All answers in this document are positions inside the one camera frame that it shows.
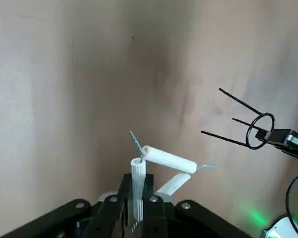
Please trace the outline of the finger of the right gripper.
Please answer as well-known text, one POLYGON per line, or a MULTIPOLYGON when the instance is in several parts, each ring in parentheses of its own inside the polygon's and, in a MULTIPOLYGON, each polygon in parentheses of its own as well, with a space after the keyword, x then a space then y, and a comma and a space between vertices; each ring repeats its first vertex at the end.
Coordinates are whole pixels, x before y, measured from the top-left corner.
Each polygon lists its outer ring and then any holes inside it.
POLYGON ((283 153, 288 154, 298 159, 298 145, 295 143, 276 143, 274 147, 281 150, 283 153))
POLYGON ((255 137, 274 146, 298 148, 298 133, 291 129, 273 129, 273 131, 259 130, 255 137))

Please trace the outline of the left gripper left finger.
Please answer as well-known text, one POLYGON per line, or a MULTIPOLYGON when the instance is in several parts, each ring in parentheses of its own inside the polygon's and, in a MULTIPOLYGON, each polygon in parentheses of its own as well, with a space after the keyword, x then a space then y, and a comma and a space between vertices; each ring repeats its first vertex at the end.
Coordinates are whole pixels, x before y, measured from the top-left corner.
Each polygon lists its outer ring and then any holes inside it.
POLYGON ((6 234, 3 238, 110 238, 116 221, 126 219, 131 174, 124 174, 119 190, 103 194, 95 205, 72 200, 6 234))

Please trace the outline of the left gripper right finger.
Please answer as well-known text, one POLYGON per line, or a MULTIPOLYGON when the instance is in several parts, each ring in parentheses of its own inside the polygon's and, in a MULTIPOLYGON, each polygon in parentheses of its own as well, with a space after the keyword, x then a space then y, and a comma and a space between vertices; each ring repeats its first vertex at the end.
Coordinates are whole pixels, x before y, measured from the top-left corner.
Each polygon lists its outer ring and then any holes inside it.
POLYGON ((154 175, 143 188, 143 238, 248 238, 249 234, 193 200, 177 204, 154 193, 154 175))

